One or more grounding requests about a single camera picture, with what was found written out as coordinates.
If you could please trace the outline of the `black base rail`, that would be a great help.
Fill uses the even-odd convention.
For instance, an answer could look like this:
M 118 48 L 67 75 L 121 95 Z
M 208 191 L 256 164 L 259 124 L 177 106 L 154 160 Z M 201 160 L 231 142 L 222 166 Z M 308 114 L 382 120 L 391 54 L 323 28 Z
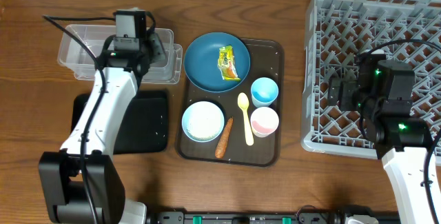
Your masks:
M 169 209 L 151 212 L 147 224 L 318 224 L 318 223 L 378 223 L 397 224 L 400 217 L 395 212 L 375 213 L 368 207 L 347 205 L 337 210 L 321 210 L 304 205 L 294 212 L 188 212 Z

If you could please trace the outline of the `green yellow snack wrapper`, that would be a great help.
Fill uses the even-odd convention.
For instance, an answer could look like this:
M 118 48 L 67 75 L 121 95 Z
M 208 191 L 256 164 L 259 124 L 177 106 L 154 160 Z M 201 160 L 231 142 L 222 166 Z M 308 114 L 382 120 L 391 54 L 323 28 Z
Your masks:
M 240 81 L 235 66 L 234 49 L 231 45 L 219 48 L 218 69 L 222 80 Z

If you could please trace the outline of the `dark blue plate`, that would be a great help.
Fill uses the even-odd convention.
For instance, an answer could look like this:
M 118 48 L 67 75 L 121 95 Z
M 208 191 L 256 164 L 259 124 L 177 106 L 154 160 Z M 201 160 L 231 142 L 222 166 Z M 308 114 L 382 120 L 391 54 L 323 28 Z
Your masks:
M 239 80 L 224 80 L 218 68 L 219 49 L 230 45 Z M 210 32 L 196 38 L 188 47 L 184 68 L 187 78 L 198 88 L 208 92 L 226 92 L 241 84 L 251 67 L 250 53 L 234 35 Z

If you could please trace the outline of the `yellow plastic spoon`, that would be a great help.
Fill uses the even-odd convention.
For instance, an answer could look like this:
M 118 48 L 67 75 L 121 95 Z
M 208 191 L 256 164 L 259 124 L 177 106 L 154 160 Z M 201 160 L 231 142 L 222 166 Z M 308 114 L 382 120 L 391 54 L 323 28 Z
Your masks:
M 237 104 L 238 104 L 238 107 L 243 112 L 245 142 L 248 146 L 252 146 L 254 144 L 254 138 L 253 138 L 253 133 L 252 133 L 252 129 L 251 129 L 251 125 L 250 125 L 249 117 L 248 117 L 248 112 L 247 112 L 248 107 L 249 107 L 249 100 L 247 98 L 247 95 L 244 92 L 241 92 L 238 95 Z

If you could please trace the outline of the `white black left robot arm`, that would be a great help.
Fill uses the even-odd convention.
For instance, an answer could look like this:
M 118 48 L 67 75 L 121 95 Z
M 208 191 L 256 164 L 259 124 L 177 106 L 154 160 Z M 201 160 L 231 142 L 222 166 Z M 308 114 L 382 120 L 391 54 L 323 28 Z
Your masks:
M 58 152 L 44 152 L 39 176 L 53 223 L 146 223 L 145 204 L 125 196 L 113 164 L 130 102 L 153 60 L 165 58 L 159 36 L 112 35 L 94 57 L 95 82 L 76 126 Z

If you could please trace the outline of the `pink white plastic cup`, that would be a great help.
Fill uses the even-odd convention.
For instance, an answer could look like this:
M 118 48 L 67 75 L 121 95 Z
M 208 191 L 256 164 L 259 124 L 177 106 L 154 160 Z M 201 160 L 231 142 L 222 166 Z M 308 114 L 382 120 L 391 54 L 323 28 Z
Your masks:
M 259 138 L 263 138 L 274 133 L 280 123 L 276 111 L 269 107 L 255 109 L 252 112 L 250 121 L 253 134 Z

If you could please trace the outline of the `dark brown serving tray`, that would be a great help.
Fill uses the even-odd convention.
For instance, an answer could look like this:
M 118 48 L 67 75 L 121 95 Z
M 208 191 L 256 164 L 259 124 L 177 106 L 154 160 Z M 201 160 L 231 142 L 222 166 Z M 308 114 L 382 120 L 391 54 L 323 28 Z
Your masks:
M 256 167 L 268 167 L 278 160 L 281 139 L 280 128 L 263 138 L 255 136 L 254 144 L 247 145 L 243 113 L 237 105 L 237 98 L 241 92 L 250 97 L 252 83 L 258 78 L 268 77 L 278 84 L 279 89 L 278 98 L 270 105 L 270 108 L 275 110 L 278 116 L 282 116 L 283 47 L 279 43 L 270 40 L 244 39 L 243 41 L 251 57 L 251 68 L 243 83 L 228 92 L 212 93 L 204 91 L 187 81 L 183 93 L 182 112 L 195 102 L 209 101 L 216 104 L 223 111 L 226 119 L 234 119 L 226 152 L 223 158 L 216 158 L 215 150 L 218 139 L 206 143 L 195 142 L 185 135 L 182 125 L 179 124 L 175 148 L 177 153 L 184 159 Z

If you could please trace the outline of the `light blue plastic cup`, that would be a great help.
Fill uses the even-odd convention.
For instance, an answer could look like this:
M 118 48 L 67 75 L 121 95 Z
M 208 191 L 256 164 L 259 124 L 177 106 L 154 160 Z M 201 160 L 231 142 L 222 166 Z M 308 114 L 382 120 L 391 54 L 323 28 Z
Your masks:
M 257 107 L 268 107 L 278 97 L 279 89 L 277 83 L 268 78 L 256 79 L 251 86 L 252 103 Z

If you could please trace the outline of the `light blue rice bowl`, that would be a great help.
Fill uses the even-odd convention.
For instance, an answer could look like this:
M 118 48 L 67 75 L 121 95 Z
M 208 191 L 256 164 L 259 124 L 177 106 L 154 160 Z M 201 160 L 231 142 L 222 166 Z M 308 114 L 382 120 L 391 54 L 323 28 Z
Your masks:
M 209 101 L 191 104 L 183 113 L 181 127 L 192 141 L 206 143 L 213 141 L 223 131 L 225 117 L 222 110 Z

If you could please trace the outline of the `grey dishwasher rack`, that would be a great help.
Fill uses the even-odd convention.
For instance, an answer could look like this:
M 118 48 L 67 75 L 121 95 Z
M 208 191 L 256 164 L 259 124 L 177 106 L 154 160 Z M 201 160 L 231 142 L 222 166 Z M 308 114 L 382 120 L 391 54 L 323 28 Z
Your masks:
M 327 103 L 331 78 L 355 79 L 357 53 L 380 46 L 416 74 L 411 114 L 440 130 L 440 0 L 311 0 L 305 24 L 300 142 L 309 152 L 374 159 L 357 112 Z

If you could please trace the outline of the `clear plastic bin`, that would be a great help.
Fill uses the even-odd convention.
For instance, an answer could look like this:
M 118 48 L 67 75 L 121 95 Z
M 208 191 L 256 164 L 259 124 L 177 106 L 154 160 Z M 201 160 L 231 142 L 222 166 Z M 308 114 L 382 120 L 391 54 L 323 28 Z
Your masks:
M 104 41 L 110 35 L 116 33 L 115 26 L 100 25 L 71 24 L 66 27 L 66 30 L 80 38 L 95 56 L 100 55 Z M 157 28 L 155 32 L 165 49 L 165 59 L 151 64 L 142 82 L 177 84 L 181 75 L 182 46 L 174 43 L 174 33 L 172 30 Z M 76 79 L 84 81 L 94 80 L 94 63 L 90 56 L 76 41 L 66 34 L 61 39 L 57 60 L 60 65 L 71 69 Z

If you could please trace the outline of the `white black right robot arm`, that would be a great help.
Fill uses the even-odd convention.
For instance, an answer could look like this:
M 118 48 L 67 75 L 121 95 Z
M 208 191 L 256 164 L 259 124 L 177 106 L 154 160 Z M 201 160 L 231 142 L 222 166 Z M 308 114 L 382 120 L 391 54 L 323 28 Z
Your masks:
M 401 223 L 439 223 L 440 186 L 435 148 L 427 122 L 411 116 L 413 68 L 388 59 L 381 44 L 356 55 L 355 80 L 332 78 L 327 101 L 342 111 L 357 111 L 362 137 L 374 144 L 391 182 Z

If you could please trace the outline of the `orange carrot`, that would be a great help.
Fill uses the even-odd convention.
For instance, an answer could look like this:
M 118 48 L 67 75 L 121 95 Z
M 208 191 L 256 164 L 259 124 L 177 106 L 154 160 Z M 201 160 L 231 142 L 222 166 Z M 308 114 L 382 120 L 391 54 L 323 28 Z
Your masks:
M 216 146 L 216 151 L 215 151 L 215 157 L 218 159 L 221 159 L 224 157 L 225 153 L 226 153 L 226 149 L 227 149 L 227 144 L 228 144 L 228 140 L 229 140 L 229 136 L 232 130 L 232 126 L 234 123 L 234 118 L 231 117 L 228 119 L 223 133 L 220 136 L 220 139 L 218 141 L 218 144 Z

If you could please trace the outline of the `black plastic bin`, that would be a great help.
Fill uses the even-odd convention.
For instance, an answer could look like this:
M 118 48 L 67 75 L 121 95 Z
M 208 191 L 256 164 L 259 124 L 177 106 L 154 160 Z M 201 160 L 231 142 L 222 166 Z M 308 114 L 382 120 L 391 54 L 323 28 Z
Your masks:
M 71 135 L 61 146 L 69 154 L 80 154 L 87 135 L 85 154 L 104 155 L 160 152 L 167 147 L 168 101 L 162 91 L 134 94 L 120 88 L 109 89 L 99 103 L 94 90 Z

